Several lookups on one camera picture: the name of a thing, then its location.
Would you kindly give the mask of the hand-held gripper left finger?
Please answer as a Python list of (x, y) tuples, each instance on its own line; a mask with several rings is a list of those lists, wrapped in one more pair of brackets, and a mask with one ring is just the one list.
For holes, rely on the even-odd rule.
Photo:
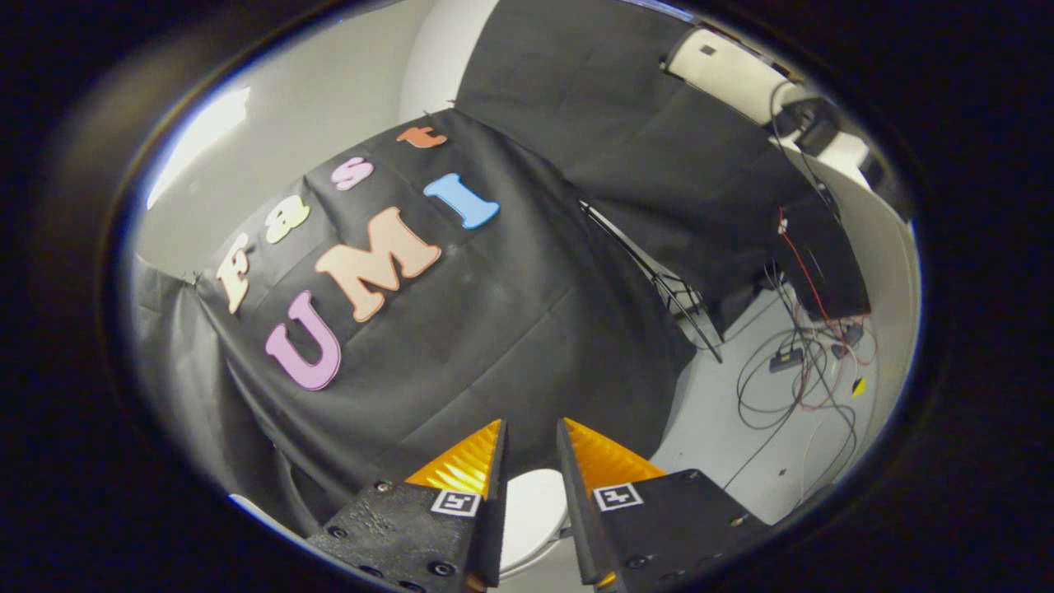
[(494, 588), (503, 549), (507, 442), (504, 421), (482, 427), (406, 479), (362, 489), (308, 543), (395, 591)]

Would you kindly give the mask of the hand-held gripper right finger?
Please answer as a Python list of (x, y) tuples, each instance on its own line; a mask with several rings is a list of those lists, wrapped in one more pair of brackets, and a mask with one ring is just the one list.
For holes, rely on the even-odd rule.
[(571, 419), (557, 451), (582, 582), (596, 590), (687, 590), (769, 534), (699, 469), (667, 473)]

